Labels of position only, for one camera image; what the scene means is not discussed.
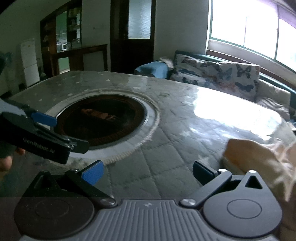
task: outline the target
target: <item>brown cloth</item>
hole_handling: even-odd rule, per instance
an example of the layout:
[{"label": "brown cloth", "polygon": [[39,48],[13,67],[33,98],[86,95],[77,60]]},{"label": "brown cloth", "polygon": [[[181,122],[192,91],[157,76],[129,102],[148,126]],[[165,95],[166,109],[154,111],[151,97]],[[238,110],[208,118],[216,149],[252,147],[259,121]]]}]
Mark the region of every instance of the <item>brown cloth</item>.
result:
[{"label": "brown cloth", "polygon": [[285,147],[281,140],[259,144],[251,140],[230,139],[223,164],[233,174],[257,171],[283,210],[281,241],[296,240],[296,142]]}]

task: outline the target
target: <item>gray plastic base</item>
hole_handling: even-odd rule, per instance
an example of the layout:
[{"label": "gray plastic base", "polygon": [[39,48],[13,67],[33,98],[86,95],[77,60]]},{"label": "gray plastic base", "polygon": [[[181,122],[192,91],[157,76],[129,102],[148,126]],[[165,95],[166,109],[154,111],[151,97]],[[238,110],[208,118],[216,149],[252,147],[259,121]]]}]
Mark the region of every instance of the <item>gray plastic base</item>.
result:
[{"label": "gray plastic base", "polygon": [[[35,241],[23,236],[20,241]],[[80,233],[63,241],[231,241],[206,224],[194,209],[174,200],[123,200],[113,209],[101,210]],[[262,241],[277,241],[272,236]]]}]

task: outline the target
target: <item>door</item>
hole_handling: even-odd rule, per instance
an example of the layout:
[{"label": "door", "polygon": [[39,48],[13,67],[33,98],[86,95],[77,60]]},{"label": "door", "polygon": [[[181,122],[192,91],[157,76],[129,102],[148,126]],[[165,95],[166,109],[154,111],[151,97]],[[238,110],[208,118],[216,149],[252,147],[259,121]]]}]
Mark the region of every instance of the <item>door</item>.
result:
[{"label": "door", "polygon": [[133,74],[153,61],[155,0],[111,0],[111,71]]}]

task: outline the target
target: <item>white wall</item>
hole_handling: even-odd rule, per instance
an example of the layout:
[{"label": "white wall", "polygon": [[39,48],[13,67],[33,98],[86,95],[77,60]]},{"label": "white wall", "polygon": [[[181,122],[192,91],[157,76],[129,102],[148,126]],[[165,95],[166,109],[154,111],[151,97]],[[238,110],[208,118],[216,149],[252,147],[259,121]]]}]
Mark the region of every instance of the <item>white wall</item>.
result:
[{"label": "white wall", "polygon": [[[110,6],[111,0],[82,1],[82,45],[85,47],[107,44],[108,69],[111,70],[110,59]],[[88,57],[85,69],[89,69],[89,61],[102,61],[101,53]]]},{"label": "white wall", "polygon": [[[20,43],[35,38],[36,57],[41,60],[40,21],[69,0],[16,0],[0,15],[0,51],[12,52],[12,81],[24,83]],[[0,82],[0,94],[4,86]]]},{"label": "white wall", "polygon": [[205,54],[209,0],[156,0],[154,59],[176,50]]},{"label": "white wall", "polygon": [[286,81],[290,82],[293,85],[296,85],[296,74],[292,71],[288,70],[284,66],[260,55],[257,53],[254,53],[252,51],[246,50],[244,48],[224,43],[221,41],[209,40],[208,49],[225,53],[246,61],[249,61],[254,64],[258,64],[261,67],[273,72],[274,74],[278,75],[279,77],[282,77]]}]

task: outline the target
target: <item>pillow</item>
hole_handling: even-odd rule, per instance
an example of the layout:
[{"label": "pillow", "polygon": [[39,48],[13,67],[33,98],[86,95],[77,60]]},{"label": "pillow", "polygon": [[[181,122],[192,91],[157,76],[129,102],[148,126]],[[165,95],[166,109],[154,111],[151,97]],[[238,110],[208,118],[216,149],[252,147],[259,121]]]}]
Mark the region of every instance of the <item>pillow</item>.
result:
[{"label": "pillow", "polygon": [[187,78],[196,85],[255,101],[259,72],[260,67],[256,65],[216,63],[176,54],[171,80],[183,82]]},{"label": "pillow", "polygon": [[258,91],[256,97],[266,97],[275,100],[277,103],[289,107],[291,93],[274,86],[264,80],[258,80]]},{"label": "pillow", "polygon": [[285,121],[290,121],[290,113],[289,109],[279,103],[277,103],[275,100],[266,98],[266,97],[257,97],[256,98],[256,103],[266,107],[268,109],[274,110],[280,114],[281,117]]}]

